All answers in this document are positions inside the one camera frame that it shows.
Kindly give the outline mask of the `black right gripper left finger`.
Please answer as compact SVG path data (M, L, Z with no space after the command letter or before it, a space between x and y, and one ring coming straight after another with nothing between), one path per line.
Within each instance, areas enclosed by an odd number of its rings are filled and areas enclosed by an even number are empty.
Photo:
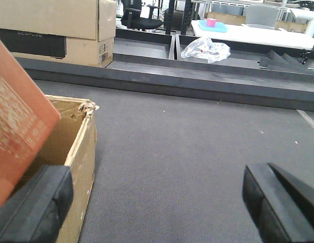
M0 207L0 242L55 242L73 196L68 166L42 166Z

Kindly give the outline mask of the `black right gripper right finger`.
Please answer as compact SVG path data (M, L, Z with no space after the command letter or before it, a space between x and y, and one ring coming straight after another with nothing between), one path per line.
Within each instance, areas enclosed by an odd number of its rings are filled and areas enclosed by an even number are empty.
M263 242L314 242L314 188L280 166L246 165L242 198Z

